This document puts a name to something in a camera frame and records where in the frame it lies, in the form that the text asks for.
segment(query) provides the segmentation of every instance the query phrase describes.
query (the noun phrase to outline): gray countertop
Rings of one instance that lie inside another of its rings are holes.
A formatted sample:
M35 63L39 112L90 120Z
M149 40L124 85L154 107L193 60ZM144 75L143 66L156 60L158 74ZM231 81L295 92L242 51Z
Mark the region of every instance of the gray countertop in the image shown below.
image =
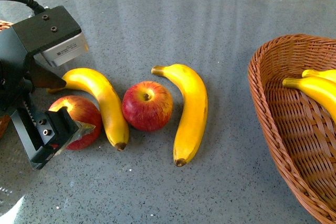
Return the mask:
M0 140L1 223L316 223L269 154L247 66L256 49L277 36L335 38L334 0L36 1L64 5L90 47L54 72L62 76L72 68L94 68L121 99L133 84L157 81L170 90L174 111L157 132L130 128L123 152L103 131L87 149L65 151L40 171L32 171L10 123ZM0 19L15 23L29 14L22 4L0 4ZM182 95L167 79L151 74L153 66L173 63L196 70L209 98L203 141L181 168L173 164L172 148ZM51 95L44 89L35 92L35 100L46 110L67 94L95 102L84 92Z

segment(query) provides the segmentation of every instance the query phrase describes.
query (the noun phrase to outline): black cable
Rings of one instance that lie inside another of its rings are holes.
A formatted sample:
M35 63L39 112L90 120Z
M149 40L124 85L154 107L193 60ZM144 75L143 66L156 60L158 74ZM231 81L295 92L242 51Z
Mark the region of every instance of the black cable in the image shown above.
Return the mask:
M34 0L7 0L7 1L15 1L15 2L20 2L20 3L26 4L28 7L30 7L34 11L35 15L39 14L39 13L43 13L43 12L46 11L43 8L43 6L39 5Z

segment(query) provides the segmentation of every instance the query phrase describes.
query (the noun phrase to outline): yellow banana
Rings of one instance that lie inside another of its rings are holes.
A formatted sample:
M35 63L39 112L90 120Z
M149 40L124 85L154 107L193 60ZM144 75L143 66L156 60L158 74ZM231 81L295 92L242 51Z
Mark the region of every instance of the yellow banana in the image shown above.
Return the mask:
M76 68L64 74L67 82L63 89L82 90L98 101L107 139L117 150L122 151L129 139L129 127L122 113L120 98L111 83L100 72L89 68ZM54 93L62 89L48 89Z
M182 93L184 106L173 150L174 163L180 167L195 156L203 138L208 115L206 88L200 76L186 65L155 66L152 74L168 78Z
M285 78L282 85L301 90L320 103L336 123L336 83L325 78L311 76L306 78Z
M336 69L326 70L326 71L317 71L313 69L306 69L302 72L302 77L317 76L322 77L333 82L336 82Z

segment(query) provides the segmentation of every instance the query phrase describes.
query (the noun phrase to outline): brown wicker basket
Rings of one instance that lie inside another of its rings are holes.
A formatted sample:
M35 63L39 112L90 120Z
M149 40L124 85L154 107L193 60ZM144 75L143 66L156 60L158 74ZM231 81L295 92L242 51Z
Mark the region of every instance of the brown wicker basket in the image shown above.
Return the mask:
M305 69L336 69L336 40L285 35L263 44L248 66L258 119L272 158L303 207L321 223L336 223L336 126L329 113L286 77Z
M0 19L0 31L6 28L10 28L12 24L13 23L11 22L6 22ZM11 120L11 117L8 115L0 116L0 138L5 133L10 120Z

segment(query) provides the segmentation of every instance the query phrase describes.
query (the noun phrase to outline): red apple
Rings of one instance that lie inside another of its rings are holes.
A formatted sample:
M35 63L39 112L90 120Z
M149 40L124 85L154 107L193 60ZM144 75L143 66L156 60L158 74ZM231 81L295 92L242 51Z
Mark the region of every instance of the red apple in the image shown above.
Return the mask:
M154 81L143 81L126 91L122 112L134 128L156 131L169 121L173 112L173 99L165 86Z
M65 106L73 120L95 125L94 130L84 135L67 146L68 150L80 150L88 147L99 136L102 128L102 119L99 110L89 99L78 95L68 95L59 98L49 108L50 111L58 111Z

